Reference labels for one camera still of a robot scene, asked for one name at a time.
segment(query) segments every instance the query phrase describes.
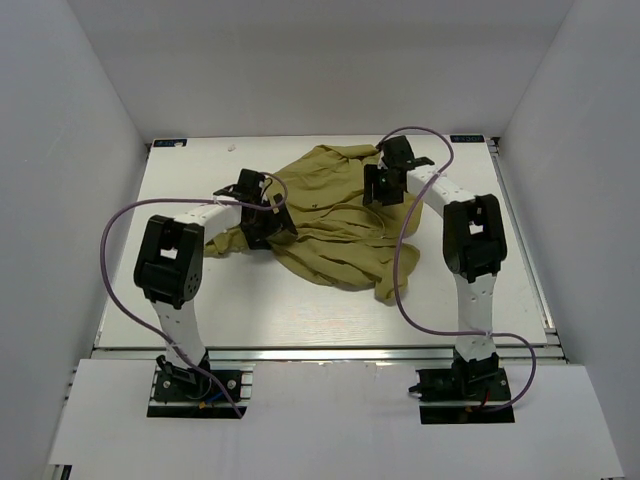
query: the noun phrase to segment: cloth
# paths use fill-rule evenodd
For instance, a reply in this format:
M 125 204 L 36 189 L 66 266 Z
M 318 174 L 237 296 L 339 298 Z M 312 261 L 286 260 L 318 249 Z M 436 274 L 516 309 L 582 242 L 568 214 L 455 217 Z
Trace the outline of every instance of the cloth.
M 404 204 L 362 206 L 363 168 L 378 163 L 372 145 L 319 145 L 276 173 L 289 189 L 287 208 L 298 230 L 295 242 L 269 239 L 275 258 L 296 275 L 319 285 L 365 288 L 375 286 L 378 300 L 393 298 L 393 255 L 404 217 L 414 197 Z M 273 182 L 267 195 L 284 193 Z M 420 205 L 408 234 L 420 224 Z M 218 257 L 248 248 L 239 227 L 218 235 L 205 256 Z M 404 244 L 400 256 L 402 289 L 420 259 L 417 248 Z

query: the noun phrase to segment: black label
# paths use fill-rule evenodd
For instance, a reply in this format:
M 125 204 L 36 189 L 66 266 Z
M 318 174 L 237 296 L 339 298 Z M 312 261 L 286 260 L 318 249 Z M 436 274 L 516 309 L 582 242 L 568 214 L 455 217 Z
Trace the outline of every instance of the black label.
M 153 146 L 155 147 L 186 147 L 186 138 L 169 138 L 165 140 L 154 140 Z
M 451 135 L 451 143 L 484 143 L 482 135 Z

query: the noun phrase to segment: purple cable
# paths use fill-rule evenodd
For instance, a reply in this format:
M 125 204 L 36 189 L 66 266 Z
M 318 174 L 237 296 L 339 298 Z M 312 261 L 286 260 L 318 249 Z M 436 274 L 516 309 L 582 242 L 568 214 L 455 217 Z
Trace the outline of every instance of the purple cable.
M 211 372 L 207 372 L 203 368 L 200 368 L 199 366 L 197 366 L 182 351 L 182 349 L 180 349 L 180 347 L 178 347 L 176 345 L 176 342 L 173 340 L 173 338 L 171 338 L 169 335 L 164 333 L 159 328 L 156 328 L 153 325 L 151 325 L 151 324 L 145 322 L 144 320 L 142 320 L 140 317 L 138 317 L 135 313 L 133 313 L 131 310 L 129 310 L 120 301 L 120 299 L 116 295 L 116 292 L 113 290 L 113 286 L 111 285 L 111 280 L 109 279 L 109 272 L 107 271 L 107 253 L 106 253 L 107 252 L 107 239 L 109 238 L 109 232 L 111 231 L 111 227 L 113 227 L 113 224 L 116 222 L 116 220 L 118 220 L 122 215 L 124 215 L 129 210 L 133 210 L 134 208 L 140 207 L 142 205 L 152 205 L 152 204 L 156 204 L 156 203 L 197 203 L 197 204 L 200 204 L 200 205 L 209 204 L 209 205 L 240 206 L 240 207 L 245 207 L 245 208 L 251 208 L 253 210 L 259 210 L 259 211 L 262 211 L 262 212 L 267 212 L 267 211 L 270 211 L 270 210 L 276 210 L 276 209 L 282 207 L 285 204 L 285 202 L 287 201 L 287 198 L 289 196 L 289 190 L 287 189 L 287 186 L 285 185 L 285 183 L 280 178 L 276 177 L 275 175 L 272 175 L 272 174 L 266 173 L 266 172 L 262 172 L 262 174 L 273 178 L 275 181 L 280 183 L 280 185 L 282 185 L 282 188 L 284 190 L 284 198 L 282 200 L 280 200 L 280 202 L 278 202 L 275 205 L 267 207 L 267 206 L 253 205 L 251 203 L 237 202 L 235 200 L 214 200 L 214 199 L 196 199 L 196 198 L 150 198 L 148 200 L 140 200 L 140 201 L 134 202 L 134 203 L 132 203 L 130 205 L 127 205 L 126 207 L 123 207 L 122 209 L 118 210 L 109 219 L 109 221 L 107 222 L 107 225 L 104 227 L 104 230 L 102 232 L 102 238 L 100 239 L 100 274 L 102 275 L 102 282 L 104 283 L 104 286 L 105 286 L 105 288 L 107 290 L 107 294 L 109 295 L 109 297 L 111 298 L 113 303 L 120 309 L 120 311 L 122 311 L 122 313 L 124 313 L 127 317 L 129 317 L 131 320 L 136 322 L 138 325 L 142 325 L 144 328 L 146 328 L 148 330 L 151 330 L 156 335 L 162 337 L 162 339 L 167 343 L 167 345 L 170 345 L 173 348 L 173 350 L 176 352 L 178 357 L 184 363 L 186 363 L 190 368 L 192 368 L 196 372 L 200 373 L 201 375 L 204 375 L 209 380 L 211 380 L 213 383 L 215 383 L 218 386 L 218 388 L 220 389 L 220 391 L 222 392 L 222 394 L 225 396 L 227 401 L 231 404 L 231 407 L 235 411 L 236 415 L 238 415 L 238 418 L 242 418 L 242 412 L 238 409 L 238 406 L 236 405 L 236 403 L 231 398 L 231 395 L 229 395 L 229 392 L 227 391 L 225 386 L 222 384 L 222 382 L 220 380 L 218 380 L 216 378 L 215 375 L 213 375 Z
M 409 221 L 411 220 L 411 216 L 413 215 L 413 212 L 422 201 L 422 197 L 425 196 L 427 191 L 429 191 L 429 189 L 436 182 L 438 177 L 442 175 L 444 171 L 451 166 L 454 159 L 453 147 L 451 146 L 451 143 L 449 142 L 449 140 L 447 140 L 447 138 L 441 133 L 438 133 L 435 130 L 432 130 L 426 127 L 409 126 L 409 127 L 396 128 L 395 130 L 385 135 L 384 138 L 380 140 L 380 143 L 378 145 L 380 145 L 382 142 L 387 140 L 391 135 L 394 135 L 402 130 L 421 130 L 423 132 L 428 132 L 428 133 L 431 133 L 432 135 L 435 135 L 440 140 L 442 140 L 447 146 L 447 148 L 449 149 L 449 160 L 442 167 L 440 167 L 440 169 L 438 169 L 435 174 L 431 176 L 431 178 L 427 181 L 425 186 L 422 187 L 422 190 L 420 190 L 418 195 L 416 195 L 416 198 L 411 204 L 411 206 L 409 207 L 409 211 L 407 212 L 407 215 L 404 218 L 404 222 L 402 223 L 402 228 L 400 229 L 400 234 L 398 235 L 398 243 L 396 244 L 396 251 L 393 256 L 393 292 L 396 297 L 396 305 L 398 306 L 398 310 L 400 310 L 400 314 L 404 317 L 404 319 L 407 321 L 409 325 L 411 325 L 413 328 L 417 330 L 420 330 L 421 332 L 428 333 L 430 335 L 438 335 L 441 337 L 486 335 L 487 332 L 483 332 L 483 331 L 467 330 L 467 331 L 459 331 L 459 332 L 441 332 L 439 330 L 432 330 L 430 328 L 423 327 L 422 325 L 418 325 L 416 322 L 414 322 L 411 319 L 411 317 L 409 317 L 409 314 L 404 309 L 404 305 L 402 305 L 402 299 L 400 298 L 400 283 L 398 281 L 398 270 L 400 265 L 400 251 L 402 250 L 402 241 L 404 240 L 407 228 L 409 227 Z M 533 346 L 524 337 L 521 337 L 520 335 L 517 335 L 515 333 L 506 333 L 506 332 L 491 333 L 490 335 L 492 338 L 496 338 L 496 337 L 515 338 L 516 340 L 522 342 L 524 346 L 527 347 L 529 349 L 529 352 L 531 353 L 531 374 L 529 375 L 529 379 L 527 380 L 526 385 L 520 391 L 520 393 L 518 393 L 518 395 L 516 395 L 514 398 L 504 403 L 503 405 L 498 405 L 497 407 L 483 409 L 484 411 L 488 411 L 488 412 L 496 412 L 498 410 L 503 410 L 505 408 L 512 406 L 514 403 L 516 403 L 518 400 L 520 400 L 522 397 L 525 396 L 525 394 L 529 391 L 529 389 L 531 388 L 531 385 L 533 384 L 533 379 L 536 376 L 536 369 L 537 369 L 538 362 L 537 362 L 536 352 L 533 349 Z

